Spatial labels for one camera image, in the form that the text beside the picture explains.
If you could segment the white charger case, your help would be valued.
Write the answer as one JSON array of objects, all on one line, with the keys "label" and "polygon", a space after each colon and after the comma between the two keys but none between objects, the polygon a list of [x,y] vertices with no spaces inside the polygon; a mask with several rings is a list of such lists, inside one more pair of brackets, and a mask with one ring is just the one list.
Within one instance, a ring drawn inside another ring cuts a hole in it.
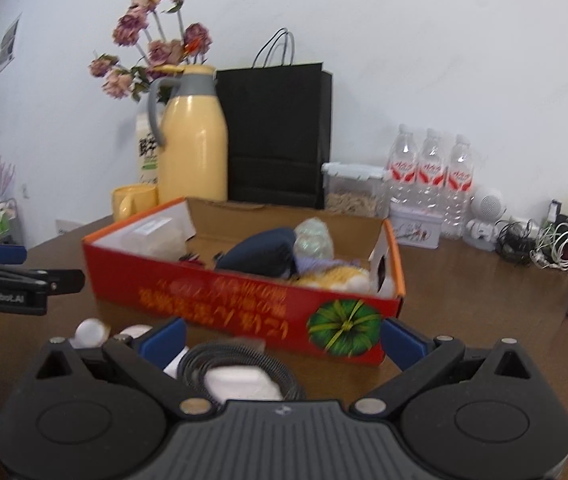
[{"label": "white charger case", "polygon": [[214,367],[203,376],[203,385],[215,401],[282,401],[279,385],[260,367]]}]

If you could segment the iridescent plastic wrapped item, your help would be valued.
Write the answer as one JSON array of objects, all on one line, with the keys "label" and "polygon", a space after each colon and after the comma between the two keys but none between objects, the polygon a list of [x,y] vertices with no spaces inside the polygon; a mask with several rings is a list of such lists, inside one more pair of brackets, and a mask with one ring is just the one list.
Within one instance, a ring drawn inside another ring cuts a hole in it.
[{"label": "iridescent plastic wrapped item", "polygon": [[335,249],[327,224],[320,218],[303,220],[295,227],[293,252],[297,257],[333,259]]}]

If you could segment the clear seed storage container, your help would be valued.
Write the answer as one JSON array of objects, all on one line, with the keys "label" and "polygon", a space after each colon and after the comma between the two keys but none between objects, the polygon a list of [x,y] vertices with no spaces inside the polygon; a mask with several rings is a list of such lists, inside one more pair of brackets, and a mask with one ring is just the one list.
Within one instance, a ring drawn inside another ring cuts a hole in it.
[{"label": "clear seed storage container", "polygon": [[322,174],[325,210],[350,216],[376,216],[383,167],[324,162]]}]

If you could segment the white plastic bag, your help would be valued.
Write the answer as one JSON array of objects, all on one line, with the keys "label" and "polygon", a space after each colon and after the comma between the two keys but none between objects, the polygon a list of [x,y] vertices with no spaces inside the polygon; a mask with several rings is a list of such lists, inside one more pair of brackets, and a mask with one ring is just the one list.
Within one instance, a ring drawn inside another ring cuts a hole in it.
[{"label": "white plastic bag", "polygon": [[165,261],[179,261],[187,252],[180,222],[165,216],[147,220],[124,233],[120,245],[124,252]]}]

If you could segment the dried pink rose bouquet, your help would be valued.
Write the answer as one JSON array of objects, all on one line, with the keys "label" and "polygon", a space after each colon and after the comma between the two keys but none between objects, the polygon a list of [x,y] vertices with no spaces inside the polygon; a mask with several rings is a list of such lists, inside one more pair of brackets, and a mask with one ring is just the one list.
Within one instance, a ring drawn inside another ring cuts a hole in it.
[{"label": "dried pink rose bouquet", "polygon": [[137,62],[127,66],[119,56],[101,53],[88,66],[107,96],[138,102],[155,80],[172,75],[175,67],[206,62],[212,46],[209,29],[199,22],[184,22],[184,2],[131,0],[111,38],[120,48],[136,50]]}]

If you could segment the water bottle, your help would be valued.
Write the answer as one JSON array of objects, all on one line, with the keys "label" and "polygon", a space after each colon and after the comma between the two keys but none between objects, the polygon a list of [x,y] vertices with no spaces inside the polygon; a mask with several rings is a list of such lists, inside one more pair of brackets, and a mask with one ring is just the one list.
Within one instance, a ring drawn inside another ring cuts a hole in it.
[{"label": "water bottle", "polygon": [[460,238],[463,234],[470,190],[473,186],[474,162],[470,141],[460,134],[450,152],[446,182],[444,182],[444,224],[442,234]]},{"label": "water bottle", "polygon": [[400,125],[387,162],[388,184],[392,203],[410,205],[417,173],[418,149],[413,132]]},{"label": "water bottle", "polygon": [[446,177],[446,164],[440,144],[440,134],[434,129],[427,129],[417,160],[417,204],[429,211],[438,210]]}]

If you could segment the yellow thermos jug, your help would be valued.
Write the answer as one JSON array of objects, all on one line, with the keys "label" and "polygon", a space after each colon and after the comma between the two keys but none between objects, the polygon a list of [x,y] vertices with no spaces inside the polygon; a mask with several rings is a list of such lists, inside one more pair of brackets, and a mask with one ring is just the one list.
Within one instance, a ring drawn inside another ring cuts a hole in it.
[{"label": "yellow thermos jug", "polygon": [[227,200],[229,138],[208,65],[162,65],[149,87],[148,119],[158,147],[160,203]]}]

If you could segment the white astronaut figurine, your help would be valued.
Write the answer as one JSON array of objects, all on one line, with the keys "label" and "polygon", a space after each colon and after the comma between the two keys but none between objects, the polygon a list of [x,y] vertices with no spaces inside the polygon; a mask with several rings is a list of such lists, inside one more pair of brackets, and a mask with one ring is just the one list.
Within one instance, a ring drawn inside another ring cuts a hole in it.
[{"label": "white astronaut figurine", "polygon": [[463,232],[467,245],[493,252],[498,236],[497,224],[506,210],[502,193],[496,188],[478,186],[470,200],[470,220]]}]

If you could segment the white milk carton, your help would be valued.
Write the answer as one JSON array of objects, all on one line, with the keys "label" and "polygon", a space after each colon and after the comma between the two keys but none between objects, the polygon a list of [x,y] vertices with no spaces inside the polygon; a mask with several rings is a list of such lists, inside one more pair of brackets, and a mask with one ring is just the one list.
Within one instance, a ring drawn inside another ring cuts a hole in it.
[{"label": "white milk carton", "polygon": [[156,184],[158,181],[157,143],[150,130],[148,114],[136,116],[136,154],[139,183]]}]

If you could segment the left water bottle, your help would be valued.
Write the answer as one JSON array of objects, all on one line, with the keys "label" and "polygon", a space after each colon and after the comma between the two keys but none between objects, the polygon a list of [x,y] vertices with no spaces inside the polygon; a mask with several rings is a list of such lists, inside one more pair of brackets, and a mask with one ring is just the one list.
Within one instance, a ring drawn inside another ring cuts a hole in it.
[{"label": "left water bottle", "polygon": [[387,162],[388,184],[392,203],[410,205],[417,173],[418,149],[413,132],[400,125]]}]

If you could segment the middle water bottle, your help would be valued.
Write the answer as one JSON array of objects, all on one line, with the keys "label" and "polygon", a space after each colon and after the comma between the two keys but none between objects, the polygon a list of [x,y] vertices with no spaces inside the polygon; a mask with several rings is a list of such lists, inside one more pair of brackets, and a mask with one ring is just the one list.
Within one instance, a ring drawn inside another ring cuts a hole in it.
[{"label": "middle water bottle", "polygon": [[417,160],[417,204],[429,211],[438,210],[446,177],[446,164],[440,144],[440,134],[434,129],[427,129]]}]

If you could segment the yellow plush toy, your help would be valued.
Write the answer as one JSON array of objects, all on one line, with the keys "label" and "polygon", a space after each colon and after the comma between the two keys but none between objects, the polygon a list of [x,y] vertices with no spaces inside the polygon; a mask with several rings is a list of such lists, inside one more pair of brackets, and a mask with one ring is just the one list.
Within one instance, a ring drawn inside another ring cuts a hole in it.
[{"label": "yellow plush toy", "polygon": [[332,290],[333,292],[372,292],[369,271],[356,266],[333,266],[331,269],[310,272],[297,278],[300,287]]}]

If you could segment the right water bottle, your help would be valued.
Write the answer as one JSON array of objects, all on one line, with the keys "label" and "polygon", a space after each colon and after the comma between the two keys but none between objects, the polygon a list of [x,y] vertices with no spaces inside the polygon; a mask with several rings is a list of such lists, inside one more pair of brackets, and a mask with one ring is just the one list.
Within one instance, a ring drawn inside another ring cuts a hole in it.
[{"label": "right water bottle", "polygon": [[460,134],[450,152],[446,182],[444,182],[444,224],[442,234],[460,238],[463,234],[470,190],[473,186],[474,162],[470,141]]}]

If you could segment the orange cardboard box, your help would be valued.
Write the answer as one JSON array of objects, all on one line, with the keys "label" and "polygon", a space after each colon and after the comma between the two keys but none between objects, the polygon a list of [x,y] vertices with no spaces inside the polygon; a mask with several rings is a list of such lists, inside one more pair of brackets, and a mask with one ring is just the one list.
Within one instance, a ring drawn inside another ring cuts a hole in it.
[{"label": "orange cardboard box", "polygon": [[[156,218],[177,220],[197,263],[135,255],[125,235]],[[214,256],[249,236],[294,228],[308,218],[327,224],[337,258],[369,271],[371,292],[300,287],[280,278],[221,271]],[[405,281],[389,221],[323,210],[179,198],[106,226],[83,240],[95,296],[114,304],[255,337],[268,346],[376,366],[384,359],[379,323],[401,310]]]}]

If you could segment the white round ball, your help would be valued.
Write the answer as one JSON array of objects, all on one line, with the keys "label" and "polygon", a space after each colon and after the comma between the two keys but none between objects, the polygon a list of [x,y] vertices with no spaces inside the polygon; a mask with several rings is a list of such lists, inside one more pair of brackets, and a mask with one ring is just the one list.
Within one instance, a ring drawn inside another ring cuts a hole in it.
[{"label": "white round ball", "polygon": [[98,318],[86,318],[78,324],[71,346],[75,349],[99,348],[110,335],[110,327]]}]

